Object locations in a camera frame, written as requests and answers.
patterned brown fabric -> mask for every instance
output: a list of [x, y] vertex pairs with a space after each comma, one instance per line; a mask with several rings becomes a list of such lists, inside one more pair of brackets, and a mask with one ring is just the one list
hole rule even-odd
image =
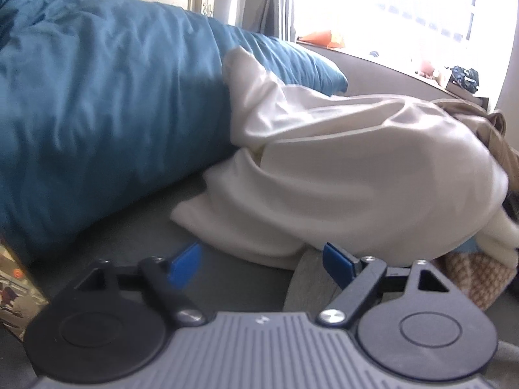
[[488, 309], [515, 277], [511, 269], [484, 253], [447, 253], [440, 270], [481, 310]]

curtain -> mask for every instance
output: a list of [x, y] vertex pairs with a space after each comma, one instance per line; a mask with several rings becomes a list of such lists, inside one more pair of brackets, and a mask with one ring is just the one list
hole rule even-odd
[[294, 0], [238, 1], [237, 19], [244, 29], [295, 41]]

blanket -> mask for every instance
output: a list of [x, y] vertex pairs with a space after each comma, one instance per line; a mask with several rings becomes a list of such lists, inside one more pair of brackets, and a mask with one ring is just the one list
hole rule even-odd
[[[406, 266], [481, 233], [482, 246], [517, 264], [510, 239], [494, 240], [506, 221], [507, 174], [438, 105], [285, 85], [243, 49], [228, 53], [223, 76], [240, 149], [207, 170], [206, 192], [171, 215], [203, 241], [287, 269], [305, 244], [327, 241]], [[519, 229], [507, 226], [519, 243]]]

metal screw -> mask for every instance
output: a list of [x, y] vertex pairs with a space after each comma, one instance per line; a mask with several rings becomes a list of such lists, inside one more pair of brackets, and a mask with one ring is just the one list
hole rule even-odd
[[193, 309], [180, 310], [176, 316], [178, 320], [183, 323], [198, 323], [203, 321], [203, 314], [200, 311]]
[[328, 309], [321, 311], [319, 318], [325, 323], [336, 324], [343, 322], [346, 318], [346, 314], [337, 309]]

